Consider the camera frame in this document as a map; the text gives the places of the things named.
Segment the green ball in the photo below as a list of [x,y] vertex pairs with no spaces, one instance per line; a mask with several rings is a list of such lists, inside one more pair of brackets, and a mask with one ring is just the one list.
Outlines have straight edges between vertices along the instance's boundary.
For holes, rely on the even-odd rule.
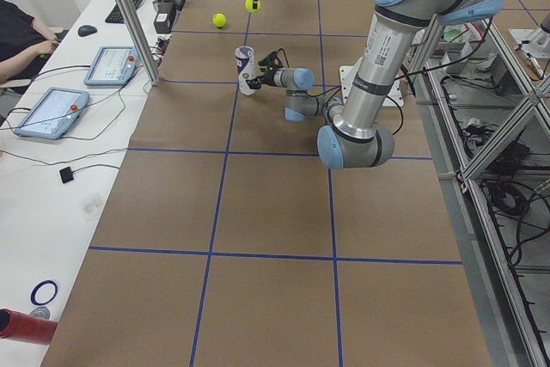
[[227,19],[223,13],[216,13],[212,17],[212,23],[214,23],[216,28],[221,29],[225,26],[225,23],[227,23]]
[[244,3],[244,7],[247,9],[247,11],[248,11],[249,13],[256,13],[256,12],[259,12],[260,9],[261,9],[261,2],[258,1],[258,8],[257,8],[257,9],[252,9],[253,3],[254,3],[254,0],[247,0],[247,1]]

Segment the computer mouse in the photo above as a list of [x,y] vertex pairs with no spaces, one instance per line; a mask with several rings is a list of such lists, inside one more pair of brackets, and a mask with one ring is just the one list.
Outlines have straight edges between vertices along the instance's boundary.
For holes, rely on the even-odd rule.
[[82,25],[78,28],[78,36],[88,36],[89,34],[94,34],[97,32],[97,28],[92,25]]

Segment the tablet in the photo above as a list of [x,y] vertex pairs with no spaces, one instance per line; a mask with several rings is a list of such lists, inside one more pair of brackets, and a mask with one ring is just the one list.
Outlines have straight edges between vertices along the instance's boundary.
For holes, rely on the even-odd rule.
[[84,78],[84,84],[99,88],[124,86],[133,76],[138,61],[135,47],[102,46]]
[[14,129],[21,137],[59,139],[74,124],[89,100],[82,90],[49,88]]

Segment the tape ring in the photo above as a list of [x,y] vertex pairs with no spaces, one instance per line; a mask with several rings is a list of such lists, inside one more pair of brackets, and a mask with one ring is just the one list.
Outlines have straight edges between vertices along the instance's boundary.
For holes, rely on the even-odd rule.
[[[38,292],[38,290],[40,288],[42,288],[44,285],[48,285],[48,284],[53,285],[53,288],[54,288],[53,296],[49,300],[44,301],[43,303],[39,303],[38,301],[36,301],[36,293]],[[58,291],[59,291],[58,284],[55,281],[53,281],[52,279],[47,279],[46,281],[42,281],[41,283],[39,283],[38,285],[36,285],[33,288],[33,292],[31,292],[31,303],[33,303],[34,305],[38,305],[38,306],[46,305],[48,303],[51,303],[53,301],[53,299],[57,296]]]

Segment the black box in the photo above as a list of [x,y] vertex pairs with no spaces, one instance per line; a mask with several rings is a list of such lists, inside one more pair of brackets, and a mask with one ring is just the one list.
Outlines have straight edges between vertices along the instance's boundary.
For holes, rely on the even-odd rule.
[[175,19],[175,6],[173,2],[160,2],[155,17],[155,30],[158,34],[169,34]]

